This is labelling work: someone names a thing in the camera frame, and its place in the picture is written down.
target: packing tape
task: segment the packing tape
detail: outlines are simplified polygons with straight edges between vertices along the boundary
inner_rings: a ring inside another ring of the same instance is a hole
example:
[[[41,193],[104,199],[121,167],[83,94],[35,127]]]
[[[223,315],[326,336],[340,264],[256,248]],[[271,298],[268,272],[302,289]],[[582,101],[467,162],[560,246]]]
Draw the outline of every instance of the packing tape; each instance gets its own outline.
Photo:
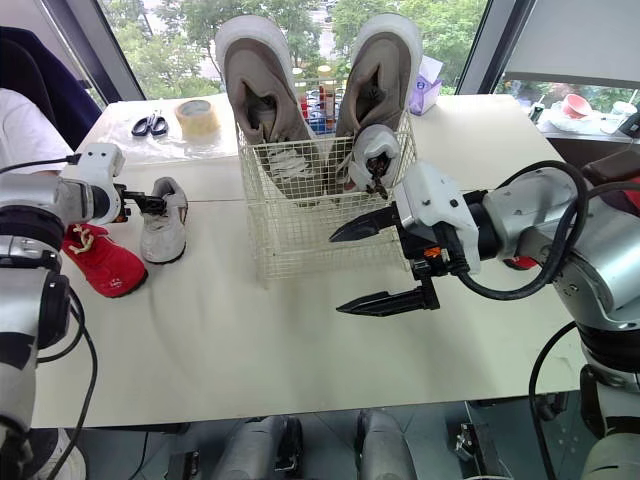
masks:
[[[184,136],[208,135],[220,126],[213,107],[206,100],[189,100],[178,105],[176,117]]]

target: scissors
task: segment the scissors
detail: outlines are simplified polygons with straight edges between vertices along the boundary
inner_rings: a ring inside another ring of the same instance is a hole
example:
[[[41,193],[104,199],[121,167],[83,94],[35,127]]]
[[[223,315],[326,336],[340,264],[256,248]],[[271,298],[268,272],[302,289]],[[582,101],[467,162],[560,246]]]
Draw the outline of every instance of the scissors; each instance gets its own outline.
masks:
[[[155,110],[148,117],[143,117],[136,122],[131,129],[131,135],[144,137],[147,133],[151,132],[151,135],[157,137],[158,135],[167,133],[168,129],[167,121],[160,115],[159,110]]]

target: window frame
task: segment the window frame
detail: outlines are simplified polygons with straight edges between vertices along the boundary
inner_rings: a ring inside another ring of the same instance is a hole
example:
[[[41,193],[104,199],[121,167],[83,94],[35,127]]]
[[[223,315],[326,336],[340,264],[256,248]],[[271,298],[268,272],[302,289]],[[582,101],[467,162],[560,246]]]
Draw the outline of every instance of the window frame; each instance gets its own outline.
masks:
[[[97,0],[40,0],[105,103],[146,100]]]

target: white wire basket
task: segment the white wire basket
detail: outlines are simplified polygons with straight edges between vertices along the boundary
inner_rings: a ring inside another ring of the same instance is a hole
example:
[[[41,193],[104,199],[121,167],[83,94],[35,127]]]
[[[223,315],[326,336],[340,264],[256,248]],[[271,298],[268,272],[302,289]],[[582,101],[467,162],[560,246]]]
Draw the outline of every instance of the white wire basket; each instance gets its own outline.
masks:
[[[339,159],[351,151],[352,139],[329,135],[303,142],[250,145],[238,128],[238,152],[248,204],[249,232],[261,279],[353,269],[382,264],[403,265],[395,229],[357,242],[331,243],[329,237],[346,222],[393,201],[379,194],[343,193],[336,182]],[[401,160],[395,185],[416,161],[408,114],[401,118],[396,137]],[[287,182],[270,171],[274,152],[304,155],[313,176]]]

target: white shirt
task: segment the white shirt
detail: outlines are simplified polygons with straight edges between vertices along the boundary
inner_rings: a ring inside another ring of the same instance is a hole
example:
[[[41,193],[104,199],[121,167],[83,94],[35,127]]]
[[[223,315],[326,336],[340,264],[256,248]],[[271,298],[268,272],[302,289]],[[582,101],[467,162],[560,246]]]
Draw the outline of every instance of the white shirt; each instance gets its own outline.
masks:
[[[55,160],[71,155],[71,148],[28,98],[0,88],[0,168],[16,163]],[[65,163],[26,167],[16,173],[62,170]]]

